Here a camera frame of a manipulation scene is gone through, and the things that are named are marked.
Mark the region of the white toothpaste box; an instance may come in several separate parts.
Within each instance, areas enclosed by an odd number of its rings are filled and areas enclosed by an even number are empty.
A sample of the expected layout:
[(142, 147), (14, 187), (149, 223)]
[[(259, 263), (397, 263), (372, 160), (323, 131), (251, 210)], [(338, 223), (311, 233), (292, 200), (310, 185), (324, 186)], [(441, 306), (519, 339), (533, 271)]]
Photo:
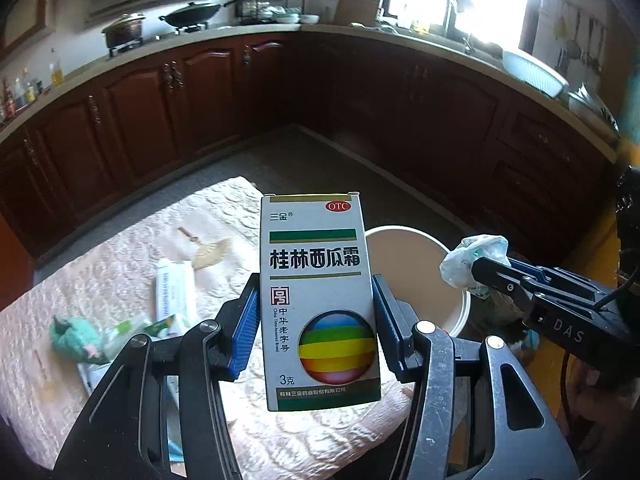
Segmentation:
[(183, 322), (198, 322), (194, 269), (190, 261), (161, 258), (156, 265), (155, 317), (157, 321), (178, 314)]

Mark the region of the white plastic bag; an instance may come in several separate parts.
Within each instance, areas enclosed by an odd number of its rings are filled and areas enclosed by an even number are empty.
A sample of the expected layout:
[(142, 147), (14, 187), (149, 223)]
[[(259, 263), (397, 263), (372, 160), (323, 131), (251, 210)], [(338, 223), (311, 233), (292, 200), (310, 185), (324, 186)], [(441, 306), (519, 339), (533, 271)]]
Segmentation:
[(466, 290), (471, 295), (486, 299), (489, 287), (480, 284), (473, 278), (472, 266), (480, 258), (510, 266), (508, 253), (509, 242), (502, 235), (477, 234), (462, 238), (459, 245), (448, 252), (439, 265), (442, 279), (456, 289)]

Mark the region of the white medicine box rainbow ball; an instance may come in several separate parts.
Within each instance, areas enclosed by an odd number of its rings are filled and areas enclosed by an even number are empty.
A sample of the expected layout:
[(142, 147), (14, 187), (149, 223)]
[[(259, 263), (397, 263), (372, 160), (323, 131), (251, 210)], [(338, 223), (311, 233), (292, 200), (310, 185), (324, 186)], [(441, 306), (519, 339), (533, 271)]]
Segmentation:
[(259, 249), (269, 411), (380, 400), (372, 280), (358, 193), (264, 196)]

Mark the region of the green terry cloth rag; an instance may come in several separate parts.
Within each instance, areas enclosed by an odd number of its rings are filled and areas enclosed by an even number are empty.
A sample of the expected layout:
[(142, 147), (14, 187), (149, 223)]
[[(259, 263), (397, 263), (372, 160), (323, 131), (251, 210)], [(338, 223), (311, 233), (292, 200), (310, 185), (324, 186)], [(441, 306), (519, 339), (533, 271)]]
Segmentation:
[(55, 315), (49, 326), (53, 350), (74, 363), (105, 364), (110, 359), (100, 332), (84, 318), (60, 318)]

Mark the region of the white round trash bin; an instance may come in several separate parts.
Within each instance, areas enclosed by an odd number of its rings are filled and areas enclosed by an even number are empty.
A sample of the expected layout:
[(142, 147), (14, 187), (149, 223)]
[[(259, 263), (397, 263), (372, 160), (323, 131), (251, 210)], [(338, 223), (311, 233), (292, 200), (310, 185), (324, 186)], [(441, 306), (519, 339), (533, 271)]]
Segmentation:
[(408, 226), (378, 226), (367, 230), (366, 240), (371, 273), (384, 276), (394, 297), (410, 304), (420, 320), (459, 336), (469, 318), (471, 295), (440, 275), (449, 249)]

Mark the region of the pink quilted table cover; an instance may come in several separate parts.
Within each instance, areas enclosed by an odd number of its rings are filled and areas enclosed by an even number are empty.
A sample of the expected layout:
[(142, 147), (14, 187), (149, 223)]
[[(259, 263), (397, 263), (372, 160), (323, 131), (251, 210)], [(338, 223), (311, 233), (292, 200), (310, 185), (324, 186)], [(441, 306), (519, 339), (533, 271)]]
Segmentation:
[[(190, 261), (199, 244), (223, 240), (221, 262), (195, 274), (200, 318), (236, 298), (259, 266), (259, 205), (247, 180), (203, 188), (137, 222), (40, 282), (1, 315), (1, 411), (26, 453), (51, 467), (87, 401), (76, 366), (50, 343), (52, 318), (85, 318), (101, 330), (155, 314), (162, 260)], [(378, 402), (334, 410), (271, 413), (262, 352), (221, 387), (234, 452), (247, 479), (326, 479), (387, 440), (408, 415), (412, 389), (383, 370)]]

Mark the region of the dark wooden lower cabinets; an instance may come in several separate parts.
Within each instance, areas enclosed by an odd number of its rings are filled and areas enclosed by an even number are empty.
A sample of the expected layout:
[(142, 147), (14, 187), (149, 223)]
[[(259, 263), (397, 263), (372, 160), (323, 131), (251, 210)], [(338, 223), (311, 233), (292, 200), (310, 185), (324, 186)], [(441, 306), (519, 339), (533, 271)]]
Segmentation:
[(614, 191), (612, 148), (494, 66), (379, 32), (262, 27), (135, 50), (49, 92), (2, 130), (2, 216), (41, 258), (132, 196), (289, 125), (546, 263)]

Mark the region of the green white tissue packet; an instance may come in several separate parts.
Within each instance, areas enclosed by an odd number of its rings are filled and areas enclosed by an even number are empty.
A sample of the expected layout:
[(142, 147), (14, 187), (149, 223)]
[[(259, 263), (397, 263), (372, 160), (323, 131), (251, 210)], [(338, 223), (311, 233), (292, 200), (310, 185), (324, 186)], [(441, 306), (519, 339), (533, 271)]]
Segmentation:
[(127, 318), (103, 333), (103, 350), (109, 360), (114, 360), (120, 350), (133, 336), (145, 334), (153, 340), (162, 340), (184, 335), (189, 326), (179, 313), (169, 315), (154, 323), (145, 314)]

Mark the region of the white bowl on counter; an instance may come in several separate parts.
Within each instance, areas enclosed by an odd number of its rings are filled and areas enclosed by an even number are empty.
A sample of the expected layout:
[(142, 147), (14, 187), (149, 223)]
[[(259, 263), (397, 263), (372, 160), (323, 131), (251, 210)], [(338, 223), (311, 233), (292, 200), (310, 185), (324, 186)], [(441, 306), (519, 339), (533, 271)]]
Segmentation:
[(556, 70), (520, 49), (503, 49), (502, 64), (508, 74), (551, 99), (568, 87), (568, 81)]

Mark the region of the yellow oil bottle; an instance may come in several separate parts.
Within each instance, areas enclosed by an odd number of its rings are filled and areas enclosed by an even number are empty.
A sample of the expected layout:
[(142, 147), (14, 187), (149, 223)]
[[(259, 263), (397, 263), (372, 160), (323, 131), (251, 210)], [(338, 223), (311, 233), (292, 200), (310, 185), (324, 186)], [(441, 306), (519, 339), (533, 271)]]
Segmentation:
[(58, 87), (64, 82), (65, 76), (62, 70), (61, 58), (55, 48), (51, 49), (50, 73), (53, 87)]

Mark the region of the black wok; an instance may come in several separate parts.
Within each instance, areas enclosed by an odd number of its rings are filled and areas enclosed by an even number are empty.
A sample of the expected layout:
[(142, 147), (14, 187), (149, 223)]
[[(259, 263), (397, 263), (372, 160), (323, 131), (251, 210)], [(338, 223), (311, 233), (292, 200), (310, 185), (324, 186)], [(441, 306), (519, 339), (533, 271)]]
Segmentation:
[(186, 28), (198, 25), (208, 27), (211, 20), (222, 8), (217, 3), (190, 2), (169, 14), (161, 15), (160, 20), (175, 28)]

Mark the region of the steel cooking pot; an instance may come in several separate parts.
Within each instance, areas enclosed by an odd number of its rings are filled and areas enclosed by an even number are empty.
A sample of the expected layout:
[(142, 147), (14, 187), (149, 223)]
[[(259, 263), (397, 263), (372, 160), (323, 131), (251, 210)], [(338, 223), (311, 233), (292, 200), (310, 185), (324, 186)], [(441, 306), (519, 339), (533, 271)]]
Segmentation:
[(142, 46), (144, 20), (143, 13), (122, 14), (118, 20), (102, 29), (101, 34), (104, 36), (110, 58), (122, 49), (127, 50), (132, 46)]

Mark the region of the dark sauce bottle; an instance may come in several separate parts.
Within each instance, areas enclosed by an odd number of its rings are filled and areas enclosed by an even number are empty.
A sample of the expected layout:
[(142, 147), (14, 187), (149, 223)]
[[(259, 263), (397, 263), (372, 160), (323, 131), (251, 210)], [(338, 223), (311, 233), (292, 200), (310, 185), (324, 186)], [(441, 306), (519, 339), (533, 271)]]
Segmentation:
[(15, 116), (16, 108), (15, 108), (12, 89), (9, 84), (9, 81), (6, 78), (2, 80), (2, 86), (3, 86), (3, 103), (4, 103), (4, 109), (6, 110), (6, 118), (12, 119)]

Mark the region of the cardboard box on counter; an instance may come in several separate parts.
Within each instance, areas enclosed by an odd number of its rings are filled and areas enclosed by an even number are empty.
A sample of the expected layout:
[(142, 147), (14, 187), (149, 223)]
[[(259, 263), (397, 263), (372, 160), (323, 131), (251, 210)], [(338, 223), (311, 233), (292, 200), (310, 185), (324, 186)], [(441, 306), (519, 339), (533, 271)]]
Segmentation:
[(374, 26), (378, 19), (378, 0), (338, 0), (334, 14), (335, 25), (359, 23)]

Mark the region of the wooden upper cabinets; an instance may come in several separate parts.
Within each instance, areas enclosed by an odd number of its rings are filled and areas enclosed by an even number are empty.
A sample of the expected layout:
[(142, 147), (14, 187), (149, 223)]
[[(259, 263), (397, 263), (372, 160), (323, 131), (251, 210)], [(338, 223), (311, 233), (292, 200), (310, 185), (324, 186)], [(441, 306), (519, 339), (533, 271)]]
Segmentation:
[(16, 0), (1, 21), (1, 59), (54, 32), (53, 0)]

